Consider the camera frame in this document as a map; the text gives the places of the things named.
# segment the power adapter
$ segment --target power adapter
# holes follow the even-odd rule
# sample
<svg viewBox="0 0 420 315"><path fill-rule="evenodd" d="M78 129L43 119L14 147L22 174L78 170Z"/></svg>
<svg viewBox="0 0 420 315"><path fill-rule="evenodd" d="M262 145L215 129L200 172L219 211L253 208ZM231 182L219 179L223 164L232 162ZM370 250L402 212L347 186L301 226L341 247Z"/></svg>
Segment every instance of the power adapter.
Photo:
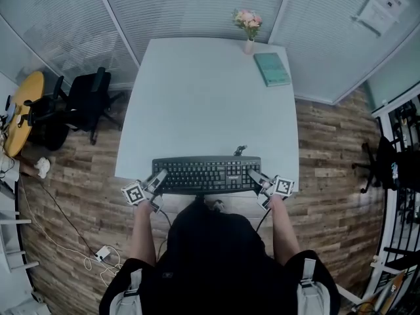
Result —
<svg viewBox="0 0 420 315"><path fill-rule="evenodd" d="M96 252L96 259L98 262L103 261L109 254L111 254L110 250L108 249L108 246L102 246L102 249L100 249L98 252Z"/></svg>

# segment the yellow round table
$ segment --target yellow round table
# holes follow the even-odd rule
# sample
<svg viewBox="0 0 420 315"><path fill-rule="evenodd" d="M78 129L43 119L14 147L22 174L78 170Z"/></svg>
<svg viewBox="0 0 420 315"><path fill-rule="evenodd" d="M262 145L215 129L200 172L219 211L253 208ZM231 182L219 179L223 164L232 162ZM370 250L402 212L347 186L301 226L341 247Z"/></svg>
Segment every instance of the yellow round table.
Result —
<svg viewBox="0 0 420 315"><path fill-rule="evenodd" d="M30 108L24 105L25 100L34 101L40 99L44 95L44 84L45 80L42 72L35 71L23 81L11 100L11 103L16 104L16 108L20 108L20 111L16 111L17 113L13 116L9 125L9 135L5 142L6 154L11 158L23 148L32 128L28 126L26 120L24 120L21 127L18 127L16 118L18 115L22 116L29 113Z"/></svg>

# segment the black office chair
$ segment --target black office chair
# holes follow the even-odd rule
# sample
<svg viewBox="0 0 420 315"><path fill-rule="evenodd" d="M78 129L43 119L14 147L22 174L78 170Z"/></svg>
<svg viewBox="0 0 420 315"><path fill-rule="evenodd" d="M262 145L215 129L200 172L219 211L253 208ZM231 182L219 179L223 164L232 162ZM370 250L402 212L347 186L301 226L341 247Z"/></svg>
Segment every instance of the black office chair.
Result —
<svg viewBox="0 0 420 315"><path fill-rule="evenodd" d="M376 178L376 181L374 183L375 187L379 187L382 185L384 189L397 189L394 183L394 179L392 178L392 164L397 161L397 152L392 146L392 143L393 142L389 142L388 139L385 137L381 138L381 141L379 142L376 160L373 158L373 154L371 153L369 144L362 144L363 150L365 150L369 155L370 164L352 164L353 169L357 167L369 169L369 177L367 178L366 187L360 190L362 194L365 194L368 191L374 177Z"/></svg>
<svg viewBox="0 0 420 315"><path fill-rule="evenodd" d="M101 116L122 130L122 124L110 117L105 110L110 110L111 105L117 99L124 97L125 93L120 92L110 98L108 86L111 74L105 72L105 68L101 67L96 73L90 75L76 77L68 96L61 89L63 79L63 76L58 78L52 99L43 97L35 102L26 101L24 103L31 108L25 118L28 120L28 125L46 124L52 131L61 125L70 126L74 131L81 129L91 133L91 144L96 143L95 131ZM58 96L66 103L64 111L55 110Z"/></svg>

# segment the black keyboard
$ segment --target black keyboard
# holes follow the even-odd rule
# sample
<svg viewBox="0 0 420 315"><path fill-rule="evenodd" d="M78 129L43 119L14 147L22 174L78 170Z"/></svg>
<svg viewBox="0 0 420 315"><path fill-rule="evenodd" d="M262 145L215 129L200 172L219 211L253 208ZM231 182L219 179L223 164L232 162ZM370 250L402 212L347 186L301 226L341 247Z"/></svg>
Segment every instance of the black keyboard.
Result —
<svg viewBox="0 0 420 315"><path fill-rule="evenodd" d="M162 194L223 194L258 188L247 170L261 172L261 158L255 156L170 157L152 161L153 174L168 171L157 189Z"/></svg>

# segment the book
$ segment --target book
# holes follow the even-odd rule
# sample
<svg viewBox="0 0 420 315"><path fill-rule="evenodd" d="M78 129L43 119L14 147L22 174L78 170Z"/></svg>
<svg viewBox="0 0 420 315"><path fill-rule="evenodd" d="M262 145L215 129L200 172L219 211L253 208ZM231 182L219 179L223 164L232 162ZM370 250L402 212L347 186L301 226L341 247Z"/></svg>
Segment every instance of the book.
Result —
<svg viewBox="0 0 420 315"><path fill-rule="evenodd" d="M290 84L290 77L276 52L254 54L254 60L267 87Z"/></svg>

